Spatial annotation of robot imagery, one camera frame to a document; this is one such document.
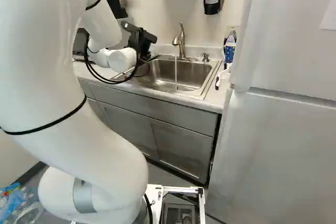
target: sink basin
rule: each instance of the sink basin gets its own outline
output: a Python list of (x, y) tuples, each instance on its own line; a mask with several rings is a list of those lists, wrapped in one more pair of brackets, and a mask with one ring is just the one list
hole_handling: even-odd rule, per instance
[[(213, 79), (221, 61), (204, 63), (201, 60), (177, 60), (177, 81), (175, 82), (175, 57), (159, 55), (140, 66), (134, 78), (128, 84), (168, 93), (178, 93), (201, 97), (208, 90), (207, 84)], [(119, 74), (111, 80), (123, 80), (125, 74)]]

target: faucet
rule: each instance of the faucet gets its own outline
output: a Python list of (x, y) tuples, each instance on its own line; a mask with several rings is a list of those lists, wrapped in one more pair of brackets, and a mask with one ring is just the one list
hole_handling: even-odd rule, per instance
[(185, 58), (185, 34), (182, 22), (180, 22), (181, 32), (177, 35), (172, 42), (173, 46), (179, 46), (180, 49), (180, 59)]

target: running water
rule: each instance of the running water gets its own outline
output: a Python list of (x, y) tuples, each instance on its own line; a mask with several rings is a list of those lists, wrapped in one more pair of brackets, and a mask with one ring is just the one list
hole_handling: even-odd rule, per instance
[(177, 56), (175, 56), (175, 89), (177, 91)]

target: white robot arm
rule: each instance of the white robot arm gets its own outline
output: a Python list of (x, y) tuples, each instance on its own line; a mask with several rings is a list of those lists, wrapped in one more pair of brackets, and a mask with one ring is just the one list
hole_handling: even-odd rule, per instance
[[(145, 158), (95, 116), (72, 70), (80, 22), (90, 50), (121, 38), (107, 1), (86, 12), (90, 1), (0, 0), (0, 126), (51, 166), (39, 185), (48, 211), (82, 223), (130, 224), (147, 187)], [(104, 49), (101, 55), (97, 62), (109, 66)]]
[(106, 0), (88, 0), (81, 20), (81, 26), (90, 34), (87, 54), (99, 67), (124, 72), (135, 65), (137, 53), (133, 48), (106, 49), (121, 40), (119, 24), (111, 13)]

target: refrigerator door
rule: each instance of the refrigerator door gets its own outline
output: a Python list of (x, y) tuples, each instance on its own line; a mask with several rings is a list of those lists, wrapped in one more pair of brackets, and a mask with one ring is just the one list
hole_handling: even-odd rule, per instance
[(233, 92), (206, 212), (234, 224), (336, 223), (336, 107), (278, 92)]
[(246, 0), (231, 83), (336, 100), (336, 30), (320, 28), (335, 2)]

